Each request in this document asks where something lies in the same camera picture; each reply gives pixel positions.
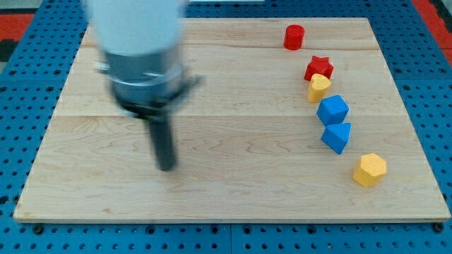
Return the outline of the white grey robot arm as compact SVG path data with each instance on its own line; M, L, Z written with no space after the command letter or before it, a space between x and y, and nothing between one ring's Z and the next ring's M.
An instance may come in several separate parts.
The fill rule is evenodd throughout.
M202 81L182 54L185 1L86 0L117 104L147 122L159 170L177 165L171 113Z

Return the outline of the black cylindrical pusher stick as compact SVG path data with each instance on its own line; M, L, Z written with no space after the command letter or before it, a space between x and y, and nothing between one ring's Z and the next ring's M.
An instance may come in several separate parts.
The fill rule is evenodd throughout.
M170 119L168 117L148 119L148 127L158 169L172 170L177 164L177 155Z

